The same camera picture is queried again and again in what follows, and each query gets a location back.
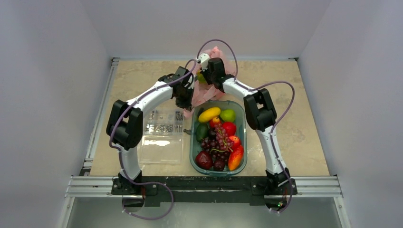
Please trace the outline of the pink plastic bag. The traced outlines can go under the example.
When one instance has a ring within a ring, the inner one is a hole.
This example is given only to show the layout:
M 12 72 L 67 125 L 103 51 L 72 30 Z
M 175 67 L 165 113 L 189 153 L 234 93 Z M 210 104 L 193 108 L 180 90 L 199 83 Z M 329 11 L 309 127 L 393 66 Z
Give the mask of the pink plastic bag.
M 208 54 L 210 57 L 219 57 L 223 60 L 225 66 L 225 73 L 235 75 L 236 67 L 233 63 L 231 63 L 225 56 L 225 54 L 217 47 L 204 50 L 203 53 Z M 188 111 L 184 109 L 183 114 L 185 118 L 190 118 L 195 111 L 195 107 L 200 106 L 201 104 L 209 101 L 209 100 L 218 100 L 224 95 L 223 92 L 216 89 L 214 85 L 208 85 L 198 79 L 194 84 L 194 91 L 192 95 L 192 110 Z

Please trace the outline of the red fake grape bunch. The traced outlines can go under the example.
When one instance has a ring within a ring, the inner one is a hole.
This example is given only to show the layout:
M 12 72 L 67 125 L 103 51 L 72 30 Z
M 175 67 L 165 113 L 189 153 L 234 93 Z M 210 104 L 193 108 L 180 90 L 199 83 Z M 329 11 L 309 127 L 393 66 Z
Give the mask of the red fake grape bunch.
M 218 146 L 218 149 L 216 149 L 219 152 L 232 152 L 230 148 L 230 140 L 229 136 L 225 133 L 225 130 L 223 129 L 222 125 L 221 127 L 214 128 L 216 131 L 216 144 Z

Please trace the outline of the small dark fake plum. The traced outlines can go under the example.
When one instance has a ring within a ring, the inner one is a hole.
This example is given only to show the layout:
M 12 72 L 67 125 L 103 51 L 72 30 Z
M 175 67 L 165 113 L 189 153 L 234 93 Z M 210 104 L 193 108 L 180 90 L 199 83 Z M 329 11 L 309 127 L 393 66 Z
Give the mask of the small dark fake plum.
M 214 171 L 223 171 L 225 169 L 226 163 L 220 159 L 216 159 L 213 163 Z

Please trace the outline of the orange red fake mango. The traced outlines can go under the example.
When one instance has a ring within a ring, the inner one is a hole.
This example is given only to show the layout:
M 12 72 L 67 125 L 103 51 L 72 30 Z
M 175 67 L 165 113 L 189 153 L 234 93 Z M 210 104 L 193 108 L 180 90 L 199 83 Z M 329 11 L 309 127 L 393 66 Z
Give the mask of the orange red fake mango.
M 234 171 L 237 169 L 243 159 L 244 155 L 244 147 L 242 145 L 236 147 L 233 152 L 230 154 L 228 159 L 228 168 L 230 171 Z

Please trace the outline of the green fake grape bunch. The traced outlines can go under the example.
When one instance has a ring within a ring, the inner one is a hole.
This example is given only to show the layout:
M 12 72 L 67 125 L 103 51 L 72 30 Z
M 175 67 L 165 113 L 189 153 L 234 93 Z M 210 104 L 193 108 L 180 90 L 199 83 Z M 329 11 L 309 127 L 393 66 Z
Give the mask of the green fake grape bunch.
M 201 71 L 198 71 L 198 72 L 196 73 L 196 76 L 197 76 L 197 79 L 198 79 L 198 81 L 199 81 L 200 84 L 207 84 L 207 81 L 206 81 L 206 79 L 204 78 L 204 75 L 202 74 Z

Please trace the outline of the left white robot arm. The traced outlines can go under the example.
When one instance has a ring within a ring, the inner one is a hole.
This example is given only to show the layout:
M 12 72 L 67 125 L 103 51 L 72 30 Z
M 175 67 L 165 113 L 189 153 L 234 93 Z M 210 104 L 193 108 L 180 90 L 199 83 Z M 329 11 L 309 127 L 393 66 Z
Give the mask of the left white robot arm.
M 174 99 L 182 109 L 191 108 L 195 76 L 182 66 L 175 73 L 160 77 L 152 87 L 128 100 L 116 100 L 108 119 L 106 133 L 109 147 L 117 150 L 120 164 L 119 177 L 124 178 L 123 188 L 137 194 L 147 185 L 142 181 L 142 171 L 137 158 L 137 146 L 143 137 L 144 115 L 161 103 Z

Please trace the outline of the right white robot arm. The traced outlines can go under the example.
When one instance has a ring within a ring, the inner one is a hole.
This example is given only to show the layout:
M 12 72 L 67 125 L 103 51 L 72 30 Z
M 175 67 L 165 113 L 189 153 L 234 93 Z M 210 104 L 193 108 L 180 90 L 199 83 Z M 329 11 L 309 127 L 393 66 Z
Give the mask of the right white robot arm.
M 292 196 L 295 191 L 276 136 L 276 127 L 284 115 L 277 116 L 269 91 L 263 85 L 252 88 L 227 74 L 219 57 L 201 59 L 200 64 L 201 73 L 209 85 L 243 100 L 246 121 L 255 130 L 264 152 L 269 192 L 282 191 Z

